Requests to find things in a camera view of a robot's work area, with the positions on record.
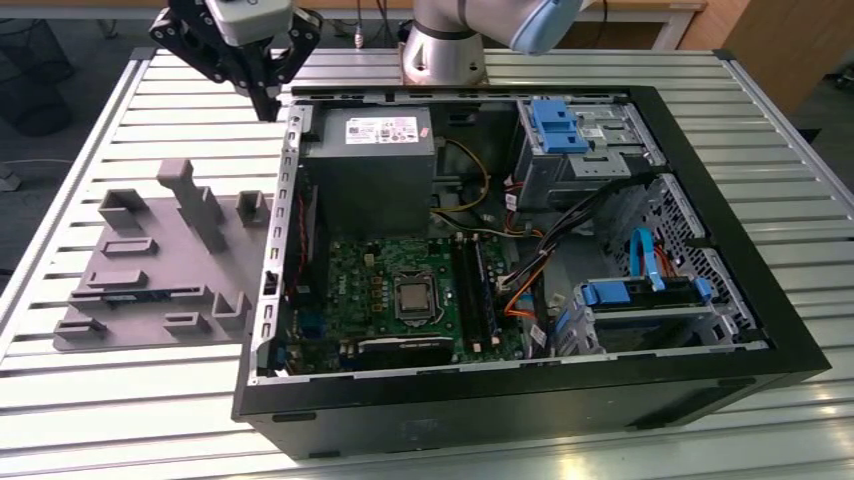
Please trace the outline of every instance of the trash bin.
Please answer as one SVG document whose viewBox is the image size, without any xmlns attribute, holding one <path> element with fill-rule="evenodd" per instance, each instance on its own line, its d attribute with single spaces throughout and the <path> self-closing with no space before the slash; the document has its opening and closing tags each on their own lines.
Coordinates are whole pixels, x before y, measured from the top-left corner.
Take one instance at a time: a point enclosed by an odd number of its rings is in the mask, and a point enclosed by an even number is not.
<svg viewBox="0 0 854 480">
<path fill-rule="evenodd" d="M 51 85 L 74 73 L 45 20 L 0 19 L 0 52 L 33 82 Z"/>
<path fill-rule="evenodd" d="M 0 118 L 27 137 L 58 132 L 70 124 L 70 109 L 55 86 L 33 82 L 0 49 Z"/>
</svg>

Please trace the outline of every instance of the cpu socket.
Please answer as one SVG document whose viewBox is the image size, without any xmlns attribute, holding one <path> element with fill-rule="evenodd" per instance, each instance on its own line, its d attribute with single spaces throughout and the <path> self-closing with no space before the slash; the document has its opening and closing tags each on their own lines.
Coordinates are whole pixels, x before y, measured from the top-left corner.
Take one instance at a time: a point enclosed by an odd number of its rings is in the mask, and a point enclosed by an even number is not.
<svg viewBox="0 0 854 480">
<path fill-rule="evenodd" d="M 417 328 L 436 318 L 434 279 L 430 272 L 394 275 L 394 318 Z"/>
</svg>

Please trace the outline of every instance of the sticker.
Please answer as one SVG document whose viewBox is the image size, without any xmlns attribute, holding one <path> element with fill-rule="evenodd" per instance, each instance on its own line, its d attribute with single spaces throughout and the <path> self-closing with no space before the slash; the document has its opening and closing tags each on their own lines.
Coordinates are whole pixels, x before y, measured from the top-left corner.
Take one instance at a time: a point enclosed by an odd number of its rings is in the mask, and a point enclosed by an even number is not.
<svg viewBox="0 0 854 480">
<path fill-rule="evenodd" d="M 540 347 L 545 348 L 545 332 L 542 332 L 542 329 L 538 328 L 536 324 L 530 325 L 530 338 Z"/>
<path fill-rule="evenodd" d="M 581 137 L 584 138 L 604 138 L 604 132 L 599 127 L 581 127 Z"/>
<path fill-rule="evenodd" d="M 506 204 L 506 210 L 516 211 L 516 196 L 509 193 L 504 195 L 504 203 Z"/>
<path fill-rule="evenodd" d="M 414 117 L 350 118 L 345 133 L 346 145 L 417 143 Z"/>
</svg>

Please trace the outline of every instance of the mesh panel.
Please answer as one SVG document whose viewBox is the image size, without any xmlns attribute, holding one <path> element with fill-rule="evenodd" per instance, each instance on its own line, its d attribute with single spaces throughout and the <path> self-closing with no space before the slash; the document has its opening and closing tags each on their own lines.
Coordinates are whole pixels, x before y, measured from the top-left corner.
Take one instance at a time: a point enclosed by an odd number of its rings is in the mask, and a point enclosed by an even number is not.
<svg viewBox="0 0 854 480">
<path fill-rule="evenodd" d="M 733 319 L 739 328 L 755 328 L 740 295 L 723 270 L 716 252 L 687 246 L 693 238 L 703 238 L 699 223 L 688 219 L 691 211 L 684 195 L 671 175 L 663 175 L 648 189 L 633 187 L 613 196 L 595 218 L 599 240 L 615 276 L 628 275 L 628 239 L 633 229 L 644 226 L 656 240 L 676 272 L 684 276 L 700 276 L 708 280 L 713 302 L 720 313 Z"/>
</svg>

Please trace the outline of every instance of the power supply label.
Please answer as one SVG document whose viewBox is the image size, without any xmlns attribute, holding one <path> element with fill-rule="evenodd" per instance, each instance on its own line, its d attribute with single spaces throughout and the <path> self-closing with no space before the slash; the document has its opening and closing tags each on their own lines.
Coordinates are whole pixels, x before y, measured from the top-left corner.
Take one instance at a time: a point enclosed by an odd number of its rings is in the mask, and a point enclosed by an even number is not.
<svg viewBox="0 0 854 480">
<path fill-rule="evenodd" d="M 346 145 L 417 143 L 414 117 L 372 117 L 346 120 Z"/>
</svg>

